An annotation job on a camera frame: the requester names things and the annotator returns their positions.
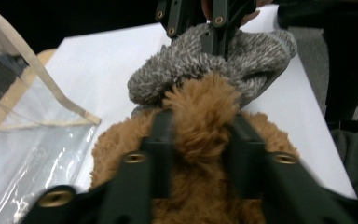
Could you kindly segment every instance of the clear plastic bag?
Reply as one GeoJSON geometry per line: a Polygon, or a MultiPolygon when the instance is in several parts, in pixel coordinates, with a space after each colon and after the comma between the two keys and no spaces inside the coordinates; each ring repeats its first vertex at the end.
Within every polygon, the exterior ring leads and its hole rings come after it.
{"type": "Polygon", "coordinates": [[[19,223],[41,190],[75,183],[99,123],[0,16],[0,223],[19,223]]]}

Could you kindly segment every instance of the gray knit hat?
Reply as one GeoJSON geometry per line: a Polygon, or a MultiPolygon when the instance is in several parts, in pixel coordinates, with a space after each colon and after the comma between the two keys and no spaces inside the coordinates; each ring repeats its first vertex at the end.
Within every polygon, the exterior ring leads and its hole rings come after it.
{"type": "Polygon", "coordinates": [[[241,30],[228,46],[227,60],[203,53],[201,37],[210,31],[208,26],[188,28],[148,59],[128,82],[130,99],[141,107],[159,105],[173,85],[215,72],[241,94],[239,105],[243,107],[263,93],[296,55],[296,41],[289,32],[250,34],[241,30]]]}

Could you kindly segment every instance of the black metal bracket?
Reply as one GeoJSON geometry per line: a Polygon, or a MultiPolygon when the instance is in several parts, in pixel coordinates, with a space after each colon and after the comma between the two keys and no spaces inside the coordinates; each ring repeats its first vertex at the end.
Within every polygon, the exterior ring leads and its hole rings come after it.
{"type": "MultiPolygon", "coordinates": [[[[121,158],[114,179],[87,193],[49,189],[22,224],[151,223],[152,199],[171,191],[172,127],[172,112],[160,112],[140,150],[121,158]]],[[[222,155],[227,175],[240,198],[262,199],[267,223],[358,223],[358,200],[320,187],[296,157],[267,152],[243,116],[234,118],[231,136],[222,155]]]]}
{"type": "MultiPolygon", "coordinates": [[[[220,55],[227,60],[228,44],[241,27],[241,19],[255,11],[255,0],[211,0],[211,30],[202,37],[202,52],[220,55]]],[[[205,23],[201,1],[158,0],[156,20],[174,40],[190,26],[205,23]]]]}

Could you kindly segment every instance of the screw hole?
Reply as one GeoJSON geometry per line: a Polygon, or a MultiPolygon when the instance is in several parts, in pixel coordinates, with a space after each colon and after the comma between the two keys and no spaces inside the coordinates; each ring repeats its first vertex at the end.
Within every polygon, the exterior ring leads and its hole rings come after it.
{"type": "Polygon", "coordinates": [[[175,28],[171,27],[171,28],[168,30],[168,34],[174,35],[174,34],[175,34],[175,28]]]}
{"type": "Polygon", "coordinates": [[[223,17],[219,16],[216,18],[216,20],[214,20],[214,22],[216,22],[216,24],[221,24],[223,22],[223,17]]]}
{"type": "Polygon", "coordinates": [[[142,162],[145,160],[146,160],[146,157],[142,154],[130,154],[130,155],[126,156],[126,158],[124,159],[124,162],[138,163],[138,162],[142,162]]]}
{"type": "Polygon", "coordinates": [[[74,196],[68,190],[53,191],[40,198],[38,204],[41,207],[58,207],[71,202],[74,196]]]}
{"type": "Polygon", "coordinates": [[[296,164],[297,159],[293,156],[279,154],[275,156],[275,161],[282,163],[282,164],[296,164]]]}
{"type": "Polygon", "coordinates": [[[157,13],[157,18],[161,19],[163,15],[164,15],[164,13],[162,11],[159,11],[157,13]]]}

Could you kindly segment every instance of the tan edge strip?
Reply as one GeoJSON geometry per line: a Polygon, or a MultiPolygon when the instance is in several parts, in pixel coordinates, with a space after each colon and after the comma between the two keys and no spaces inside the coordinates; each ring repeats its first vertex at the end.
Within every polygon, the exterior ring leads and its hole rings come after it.
{"type": "Polygon", "coordinates": [[[22,39],[22,37],[17,33],[17,31],[0,15],[0,30],[2,33],[9,39],[9,41],[15,46],[19,51],[24,60],[36,71],[40,79],[45,83],[48,89],[53,93],[56,100],[66,107],[68,110],[73,111],[83,117],[84,119],[89,120],[94,124],[100,124],[101,119],[97,116],[86,111],[82,107],[78,106],[71,100],[69,100],[48,74],[45,66],[36,58],[34,52],[28,46],[28,44],[22,39]]]}

